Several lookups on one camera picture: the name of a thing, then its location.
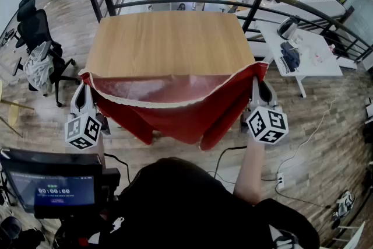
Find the power strip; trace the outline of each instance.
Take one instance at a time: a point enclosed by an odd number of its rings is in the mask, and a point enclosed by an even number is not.
[[[279,189],[283,189],[285,187],[284,173],[282,173],[282,172],[277,174],[277,186],[278,186]]]

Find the person's arm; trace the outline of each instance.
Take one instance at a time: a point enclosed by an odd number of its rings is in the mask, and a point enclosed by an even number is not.
[[[255,142],[250,136],[233,194],[252,205],[261,201],[263,163],[264,143]]]

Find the monitor screen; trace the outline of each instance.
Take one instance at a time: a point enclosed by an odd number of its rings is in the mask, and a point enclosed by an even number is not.
[[[14,187],[26,206],[94,204],[93,176],[64,177],[10,171]]]

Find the white cloth on chair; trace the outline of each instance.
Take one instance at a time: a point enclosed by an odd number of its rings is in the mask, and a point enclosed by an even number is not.
[[[43,94],[51,93],[53,84],[51,83],[49,76],[54,71],[53,57],[49,54],[44,60],[41,60],[45,56],[46,43],[42,43],[36,47],[27,58],[24,63],[23,70],[27,76],[29,83],[37,90],[43,92]]]

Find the monitor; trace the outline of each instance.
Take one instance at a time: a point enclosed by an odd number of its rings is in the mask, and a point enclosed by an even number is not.
[[[0,164],[25,211],[37,218],[90,213],[99,206],[103,168],[96,154],[3,148]]]

